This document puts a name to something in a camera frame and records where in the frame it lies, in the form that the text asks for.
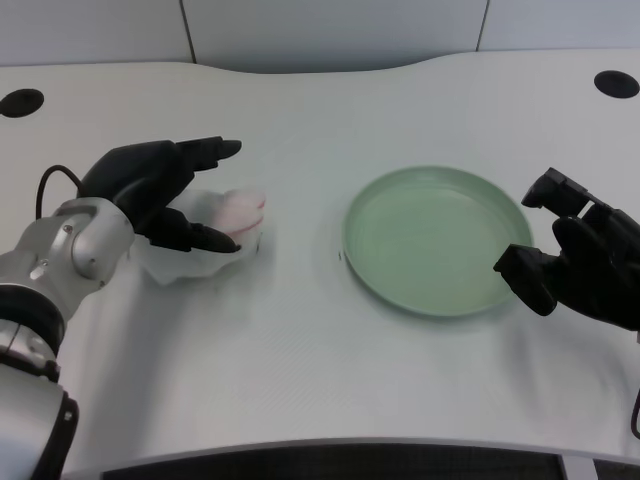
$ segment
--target plate rim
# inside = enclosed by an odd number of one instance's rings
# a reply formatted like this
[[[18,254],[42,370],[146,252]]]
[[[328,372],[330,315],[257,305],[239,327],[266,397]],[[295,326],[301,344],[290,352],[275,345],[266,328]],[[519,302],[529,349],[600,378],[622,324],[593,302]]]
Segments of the plate rim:
[[[374,180],[372,180],[371,182],[367,183],[362,189],[360,189],[360,191],[353,197],[353,199],[351,200],[349,207],[347,208],[347,212],[344,215],[344,218],[342,219],[342,234],[341,234],[341,240],[342,240],[342,249],[343,252],[345,254],[345,257],[347,259],[347,261],[349,262],[349,266],[351,267],[351,269],[353,270],[353,273],[358,277],[358,279],[367,287],[368,290],[370,290],[372,293],[374,293],[375,295],[377,295],[378,297],[380,297],[381,299],[383,299],[384,301],[390,303],[391,305],[395,305],[396,307],[400,307],[401,309],[404,309],[406,311],[412,312],[412,313],[416,313],[419,315],[426,315],[426,316],[434,316],[434,317],[448,317],[448,318],[452,318],[452,317],[464,317],[467,315],[473,315],[473,314],[477,314],[477,313],[482,313],[484,311],[487,311],[491,308],[495,308],[499,305],[502,305],[504,303],[506,303],[507,301],[509,301],[510,299],[513,299],[515,297],[515,294],[513,293],[513,291],[511,289],[509,289],[505,295],[500,298],[499,300],[497,300],[496,302],[493,302],[489,305],[485,305],[482,306],[480,308],[474,308],[468,311],[462,311],[462,312],[457,312],[457,313],[449,313],[449,312],[437,312],[437,311],[427,311],[424,309],[419,309],[419,308],[414,308],[410,305],[406,305],[403,304],[402,302],[399,302],[397,300],[393,300],[391,298],[389,298],[387,295],[383,294],[382,292],[380,292],[379,290],[377,290],[376,288],[374,288],[371,285],[371,282],[368,281],[364,275],[362,275],[358,269],[356,268],[355,263],[352,260],[352,255],[349,253],[349,248],[347,246],[347,222],[351,216],[351,213],[353,211],[354,205],[356,204],[356,202],[358,201],[358,199],[360,199],[367,190],[369,190],[371,187],[373,187],[375,184],[377,184],[378,182],[383,182],[387,177],[391,177],[393,175],[397,175],[400,173],[404,173],[404,172],[408,172],[411,170],[449,170],[450,172],[454,172],[455,174],[463,174],[463,175],[469,175],[472,177],[475,177],[487,184],[489,184],[491,187],[495,188],[496,190],[498,190],[505,198],[507,198],[515,207],[517,212],[520,214],[520,217],[524,220],[524,225],[526,226],[527,232],[529,234],[529,247],[533,247],[534,246],[534,238],[533,238],[533,231],[531,229],[531,224],[529,223],[529,219],[527,218],[527,216],[524,213],[524,210],[522,209],[522,207],[520,206],[520,204],[516,201],[513,200],[513,198],[511,198],[511,196],[505,192],[502,188],[500,188],[499,186],[497,186],[495,183],[490,182],[489,180],[487,180],[484,177],[481,177],[480,175],[476,175],[475,173],[471,173],[468,172],[466,170],[462,170],[459,168],[454,168],[454,167],[449,167],[446,165],[414,165],[411,167],[405,167],[405,168],[399,168],[397,170],[393,170],[391,172],[387,172],[384,175],[381,175],[377,178],[375,178]]]

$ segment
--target green plate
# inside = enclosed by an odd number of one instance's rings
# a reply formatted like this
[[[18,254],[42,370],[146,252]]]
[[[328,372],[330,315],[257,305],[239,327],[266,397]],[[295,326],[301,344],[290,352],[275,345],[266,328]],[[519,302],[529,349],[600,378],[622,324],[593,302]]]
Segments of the green plate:
[[[375,293],[412,312],[466,315],[511,290],[493,265],[510,243],[532,245],[518,205],[467,172],[425,166],[367,186],[343,224],[353,270]]]

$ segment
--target white wall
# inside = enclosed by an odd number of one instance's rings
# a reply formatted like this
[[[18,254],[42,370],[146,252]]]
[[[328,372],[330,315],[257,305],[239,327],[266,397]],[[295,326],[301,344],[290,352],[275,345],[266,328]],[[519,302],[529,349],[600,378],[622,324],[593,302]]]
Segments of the white wall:
[[[198,63],[372,70],[476,49],[486,0],[185,0]]]
[[[178,0],[0,0],[0,65],[191,61]]]
[[[640,0],[184,0],[199,63],[362,70],[448,53],[640,47]],[[191,61],[179,0],[0,0],[0,65]]]
[[[640,0],[491,0],[480,50],[640,47]]]

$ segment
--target black hole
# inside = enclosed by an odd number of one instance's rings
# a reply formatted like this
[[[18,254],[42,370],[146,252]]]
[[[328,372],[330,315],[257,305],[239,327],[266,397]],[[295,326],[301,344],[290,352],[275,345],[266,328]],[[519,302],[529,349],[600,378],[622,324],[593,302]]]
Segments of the black hole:
[[[614,98],[631,98],[640,92],[640,85],[635,78],[615,70],[600,72],[593,82],[598,90]]]
[[[26,117],[38,110],[43,103],[44,95],[40,90],[16,90],[0,100],[0,115],[9,118]]]

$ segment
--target table surface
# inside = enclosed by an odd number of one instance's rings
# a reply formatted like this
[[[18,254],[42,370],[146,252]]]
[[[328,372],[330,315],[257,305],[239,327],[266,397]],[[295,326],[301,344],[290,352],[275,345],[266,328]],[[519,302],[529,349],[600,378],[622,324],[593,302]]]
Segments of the table surface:
[[[462,168],[519,199],[553,166],[640,218],[640,97],[594,76],[640,78],[640,50],[453,55],[359,73],[253,75],[186,64],[3,68],[0,96],[45,95],[0,117],[0,250],[32,221],[43,170],[83,175],[109,149],[222,135],[239,155],[194,188],[267,194],[257,257],[160,287],[123,258],[69,325],[61,383],[80,405],[66,471],[262,442],[368,439],[578,453],[640,463],[629,416],[635,334],[517,301],[421,318],[353,278],[340,225],[391,170]],[[52,177],[45,214],[73,195]],[[558,251],[553,216],[527,210]]]

